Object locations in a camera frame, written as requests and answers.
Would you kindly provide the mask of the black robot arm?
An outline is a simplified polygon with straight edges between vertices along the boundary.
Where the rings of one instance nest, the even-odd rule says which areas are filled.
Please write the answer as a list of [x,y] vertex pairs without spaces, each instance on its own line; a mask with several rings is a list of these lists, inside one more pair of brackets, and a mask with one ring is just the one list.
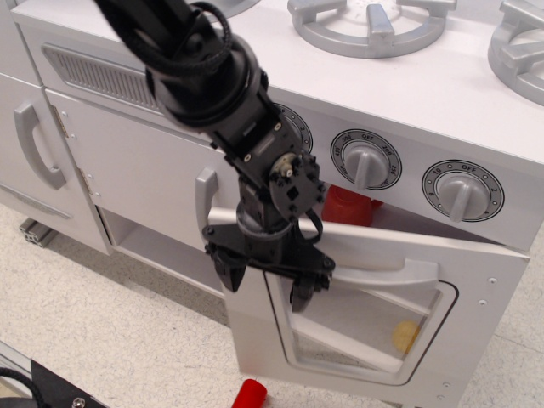
[[114,32],[144,64],[159,109],[176,125],[205,133],[236,170],[240,201],[233,224],[205,224],[206,251],[223,285],[236,292],[247,267],[292,281],[300,313],[330,285],[335,264],[305,237],[299,219],[322,223],[320,169],[268,94],[257,58],[205,2],[101,1]]

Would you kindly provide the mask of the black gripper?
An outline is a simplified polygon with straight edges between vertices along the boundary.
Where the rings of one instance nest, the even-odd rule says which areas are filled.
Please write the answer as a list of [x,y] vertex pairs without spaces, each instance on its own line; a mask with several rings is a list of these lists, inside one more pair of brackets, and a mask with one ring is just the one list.
[[315,212],[308,212],[317,235],[306,238],[297,221],[274,233],[252,231],[238,221],[207,225],[202,230],[216,273],[223,285],[237,292],[246,267],[261,269],[293,280],[290,302],[293,313],[302,313],[315,292],[329,288],[335,262],[315,244],[323,224]]

